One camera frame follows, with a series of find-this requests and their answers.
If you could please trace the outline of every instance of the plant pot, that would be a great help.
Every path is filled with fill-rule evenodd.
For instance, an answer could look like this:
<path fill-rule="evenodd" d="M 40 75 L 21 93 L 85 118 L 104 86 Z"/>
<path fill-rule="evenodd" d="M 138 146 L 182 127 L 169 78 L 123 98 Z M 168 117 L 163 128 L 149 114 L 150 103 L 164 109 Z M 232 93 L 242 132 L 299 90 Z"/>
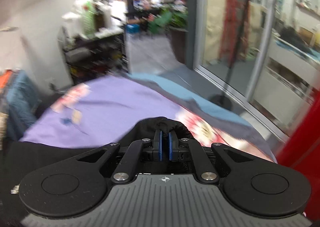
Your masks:
<path fill-rule="evenodd" d="M 184 64 L 186 56 L 187 30 L 184 28 L 169 27 L 170 45 L 176 59 Z"/>

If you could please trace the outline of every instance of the stand base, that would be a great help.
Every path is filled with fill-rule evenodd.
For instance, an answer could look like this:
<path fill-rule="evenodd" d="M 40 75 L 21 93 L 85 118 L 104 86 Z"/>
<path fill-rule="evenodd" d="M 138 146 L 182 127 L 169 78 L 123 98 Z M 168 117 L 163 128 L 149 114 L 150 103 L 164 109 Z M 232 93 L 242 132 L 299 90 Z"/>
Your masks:
<path fill-rule="evenodd" d="M 212 96 L 209 101 L 211 101 L 212 103 L 227 109 L 227 110 L 232 110 L 232 102 L 231 100 L 227 97 L 227 96 L 222 96 L 222 95 L 214 95 Z"/>

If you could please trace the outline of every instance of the black pole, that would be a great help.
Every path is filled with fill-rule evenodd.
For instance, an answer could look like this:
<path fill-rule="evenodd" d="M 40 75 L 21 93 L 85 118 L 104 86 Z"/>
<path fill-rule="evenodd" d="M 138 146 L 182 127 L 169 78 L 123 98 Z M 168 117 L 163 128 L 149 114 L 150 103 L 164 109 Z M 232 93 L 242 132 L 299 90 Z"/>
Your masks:
<path fill-rule="evenodd" d="M 226 79 L 225 79 L 225 82 L 224 82 L 222 94 L 221 95 L 215 95 L 210 99 L 210 101 L 212 103 L 217 104 L 218 106 L 220 106 L 222 108 L 225 108 L 227 110 L 232 110 L 232 102 L 226 96 L 226 92 L 227 92 L 227 87 L 228 87 L 228 84 L 230 82 L 231 75 L 232 75 L 232 72 L 233 72 L 233 67 L 234 67 L 234 63 L 235 63 L 235 60 L 236 60 L 236 56 L 237 56 L 237 53 L 238 53 L 239 48 L 241 46 L 241 37 L 242 37 L 243 31 L 244 31 L 244 21 L 246 19 L 247 14 L 248 14 L 249 1 L 250 0 L 245 0 L 243 15 L 242 15 L 241 23 L 240 23 L 240 26 L 239 26 L 238 35 L 237 35 L 237 41 L 236 41 L 236 45 L 234 47 L 234 50 L 233 50 L 233 53 L 232 53 L 232 56 L 231 56 L 231 62 L 229 63 L 228 72 L 227 72 Z"/>

